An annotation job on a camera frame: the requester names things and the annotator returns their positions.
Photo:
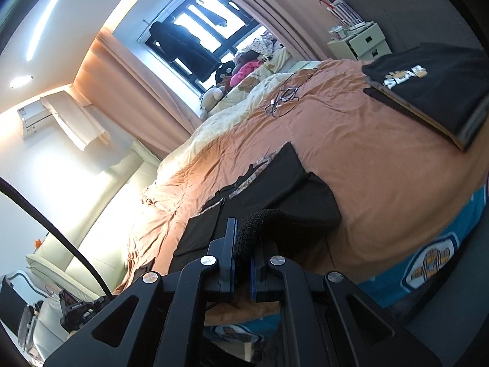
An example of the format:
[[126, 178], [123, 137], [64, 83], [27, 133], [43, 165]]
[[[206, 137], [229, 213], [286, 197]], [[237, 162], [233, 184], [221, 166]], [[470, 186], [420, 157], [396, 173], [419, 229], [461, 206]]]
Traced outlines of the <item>pink plush toy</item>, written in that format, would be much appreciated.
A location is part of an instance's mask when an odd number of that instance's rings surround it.
[[246, 76], [252, 73], [254, 70], [261, 66], [262, 62], [259, 60], [252, 60], [242, 65], [239, 70], [232, 75], [230, 79], [230, 87], [234, 88], [238, 85]]

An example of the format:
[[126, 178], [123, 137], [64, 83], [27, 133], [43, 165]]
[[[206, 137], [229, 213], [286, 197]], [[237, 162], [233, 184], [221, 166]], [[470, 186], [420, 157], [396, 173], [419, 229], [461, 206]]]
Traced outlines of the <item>small black folded cloth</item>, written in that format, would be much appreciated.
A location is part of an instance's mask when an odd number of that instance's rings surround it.
[[145, 263], [141, 267], [136, 269], [134, 271], [134, 276], [133, 276], [133, 280], [131, 281], [131, 284], [136, 283], [136, 281], [140, 280], [140, 278], [143, 277], [146, 273], [152, 272], [154, 263], [155, 263], [155, 259], [153, 258], [148, 263]]

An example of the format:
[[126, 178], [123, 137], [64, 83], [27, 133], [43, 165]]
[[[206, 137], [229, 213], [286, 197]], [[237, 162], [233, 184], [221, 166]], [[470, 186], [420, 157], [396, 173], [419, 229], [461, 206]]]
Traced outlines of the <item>cream bed headboard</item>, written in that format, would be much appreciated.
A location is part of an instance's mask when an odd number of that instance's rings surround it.
[[[142, 192], [156, 179], [159, 159], [139, 142], [122, 151], [95, 142], [84, 152], [71, 143], [37, 144], [28, 156], [38, 209], [114, 291], [128, 272], [129, 240], [145, 212]], [[69, 337], [60, 323], [59, 291], [86, 302], [104, 292], [53, 234], [26, 261], [34, 282], [50, 293], [33, 330], [34, 347], [46, 359]]]

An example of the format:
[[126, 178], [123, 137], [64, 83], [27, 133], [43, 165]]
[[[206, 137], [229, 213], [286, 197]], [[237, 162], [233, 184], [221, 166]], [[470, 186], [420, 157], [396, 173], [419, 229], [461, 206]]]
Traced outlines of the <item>left pink curtain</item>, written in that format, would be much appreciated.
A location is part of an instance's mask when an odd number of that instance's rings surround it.
[[180, 147], [202, 124], [194, 111], [106, 28], [92, 42], [73, 86], [159, 158]]

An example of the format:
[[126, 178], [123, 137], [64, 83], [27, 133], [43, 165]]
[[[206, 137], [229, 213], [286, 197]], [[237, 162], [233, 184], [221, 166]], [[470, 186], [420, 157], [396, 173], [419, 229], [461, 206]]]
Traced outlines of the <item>white plush toy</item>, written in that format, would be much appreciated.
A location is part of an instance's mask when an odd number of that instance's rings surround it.
[[216, 107], [216, 105], [224, 98], [226, 88], [222, 86], [215, 86], [207, 90], [200, 97], [200, 110], [199, 117], [202, 121], [205, 121], [209, 113]]

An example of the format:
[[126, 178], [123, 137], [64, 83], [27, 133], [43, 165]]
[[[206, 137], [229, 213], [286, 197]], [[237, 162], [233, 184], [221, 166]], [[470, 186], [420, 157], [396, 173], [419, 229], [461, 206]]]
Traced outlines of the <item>orange brown duvet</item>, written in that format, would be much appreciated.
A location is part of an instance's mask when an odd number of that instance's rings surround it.
[[488, 129], [466, 152], [370, 98], [356, 61], [327, 60], [279, 84], [242, 123], [204, 147], [163, 184], [142, 193], [148, 219], [128, 244], [128, 272], [155, 259], [169, 272], [187, 222], [220, 188], [291, 143], [304, 169], [332, 189], [339, 227], [300, 262], [338, 269], [360, 284], [403, 262], [456, 218], [487, 184]]

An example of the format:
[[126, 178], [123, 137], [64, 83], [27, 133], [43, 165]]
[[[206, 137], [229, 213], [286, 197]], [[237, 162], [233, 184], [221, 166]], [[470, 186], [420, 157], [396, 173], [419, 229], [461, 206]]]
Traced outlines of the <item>black t-shirt floral trim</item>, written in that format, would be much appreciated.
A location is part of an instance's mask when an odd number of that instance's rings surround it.
[[218, 190], [187, 223], [173, 254], [177, 272], [206, 254], [211, 241], [238, 221], [234, 257], [244, 260], [270, 245], [298, 261], [341, 223], [341, 212], [326, 182], [303, 168], [291, 143], [249, 166], [236, 182]]

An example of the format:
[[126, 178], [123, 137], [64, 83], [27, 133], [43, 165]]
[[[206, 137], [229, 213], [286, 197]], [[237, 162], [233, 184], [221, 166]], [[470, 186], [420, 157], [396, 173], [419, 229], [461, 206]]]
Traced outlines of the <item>cream blanket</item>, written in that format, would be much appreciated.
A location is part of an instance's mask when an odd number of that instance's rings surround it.
[[317, 61], [300, 61], [278, 73], [261, 67], [234, 87], [211, 111], [210, 116], [180, 147], [171, 152], [157, 169], [157, 184], [163, 184], [190, 164], [212, 140], [245, 121], [279, 84], [293, 73], [317, 67]]

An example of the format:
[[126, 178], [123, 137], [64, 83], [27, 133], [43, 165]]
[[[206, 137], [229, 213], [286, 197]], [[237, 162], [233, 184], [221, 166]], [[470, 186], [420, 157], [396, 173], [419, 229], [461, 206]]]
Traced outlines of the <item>hanging black jacket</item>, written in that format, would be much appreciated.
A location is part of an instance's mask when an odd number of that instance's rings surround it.
[[154, 22], [149, 32], [154, 41], [159, 43], [165, 60], [179, 60], [199, 81], [206, 81], [220, 65], [220, 60], [183, 26]]

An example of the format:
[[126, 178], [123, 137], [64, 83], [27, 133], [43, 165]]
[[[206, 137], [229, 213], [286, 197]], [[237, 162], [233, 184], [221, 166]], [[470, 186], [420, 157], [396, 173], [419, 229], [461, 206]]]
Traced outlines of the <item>pink curtain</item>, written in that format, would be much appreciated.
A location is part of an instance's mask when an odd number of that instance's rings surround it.
[[232, 0], [280, 40], [296, 58], [324, 61], [334, 55], [328, 47], [335, 17], [322, 0]]
[[73, 86], [159, 158], [180, 147], [202, 124], [194, 111], [106, 28], [92, 42]]

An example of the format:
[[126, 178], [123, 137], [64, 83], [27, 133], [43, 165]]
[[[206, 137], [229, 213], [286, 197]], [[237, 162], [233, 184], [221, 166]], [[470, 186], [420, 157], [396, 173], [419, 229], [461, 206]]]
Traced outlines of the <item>right pink curtain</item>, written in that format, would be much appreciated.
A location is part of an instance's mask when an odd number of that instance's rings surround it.
[[324, 61], [334, 55], [328, 47], [335, 17], [322, 0], [232, 0], [280, 40], [296, 58]]

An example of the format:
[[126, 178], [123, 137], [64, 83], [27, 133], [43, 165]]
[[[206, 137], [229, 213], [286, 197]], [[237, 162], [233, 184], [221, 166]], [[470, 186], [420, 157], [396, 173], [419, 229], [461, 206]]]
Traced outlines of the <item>stack of folded dark clothes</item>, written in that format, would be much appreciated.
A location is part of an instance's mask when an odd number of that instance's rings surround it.
[[381, 56], [361, 71], [364, 92], [466, 151], [488, 119], [488, 56], [442, 43]]

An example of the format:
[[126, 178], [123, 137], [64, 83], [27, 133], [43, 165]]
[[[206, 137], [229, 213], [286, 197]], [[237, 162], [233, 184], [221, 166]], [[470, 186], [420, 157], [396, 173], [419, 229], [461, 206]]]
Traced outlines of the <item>teal patterned bed sheet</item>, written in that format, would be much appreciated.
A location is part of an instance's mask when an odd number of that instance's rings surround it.
[[[441, 235], [403, 262], [360, 283], [358, 287], [394, 317], [408, 317], [421, 299], [442, 279], [447, 266], [460, 257], [487, 209], [488, 185], [471, 195]], [[277, 331], [279, 314], [242, 323], [204, 328], [204, 336], [216, 342], [264, 343]]]

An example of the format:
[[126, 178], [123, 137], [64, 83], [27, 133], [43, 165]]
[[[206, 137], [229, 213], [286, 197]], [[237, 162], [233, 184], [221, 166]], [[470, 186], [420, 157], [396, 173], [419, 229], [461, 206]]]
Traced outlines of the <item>white air conditioner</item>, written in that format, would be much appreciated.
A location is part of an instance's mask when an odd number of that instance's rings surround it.
[[51, 112], [40, 100], [23, 106], [17, 110], [17, 114], [22, 123], [20, 133], [23, 139], [30, 137], [49, 125], [53, 119]]

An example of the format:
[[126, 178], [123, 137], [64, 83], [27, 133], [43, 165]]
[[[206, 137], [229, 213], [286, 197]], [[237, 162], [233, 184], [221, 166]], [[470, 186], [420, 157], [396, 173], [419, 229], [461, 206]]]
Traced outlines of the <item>cream bedside drawer cabinet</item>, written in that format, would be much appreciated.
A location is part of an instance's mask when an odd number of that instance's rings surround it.
[[392, 53], [384, 33], [376, 22], [367, 22], [341, 40], [327, 43], [331, 53], [340, 60], [372, 61]]

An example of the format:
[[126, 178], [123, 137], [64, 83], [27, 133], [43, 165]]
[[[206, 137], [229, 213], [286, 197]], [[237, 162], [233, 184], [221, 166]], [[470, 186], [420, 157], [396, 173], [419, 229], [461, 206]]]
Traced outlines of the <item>striped bag on cabinet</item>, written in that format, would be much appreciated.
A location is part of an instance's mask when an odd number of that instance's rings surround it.
[[365, 23], [365, 20], [344, 0], [320, 0], [319, 4], [331, 13], [346, 31], [357, 25]]

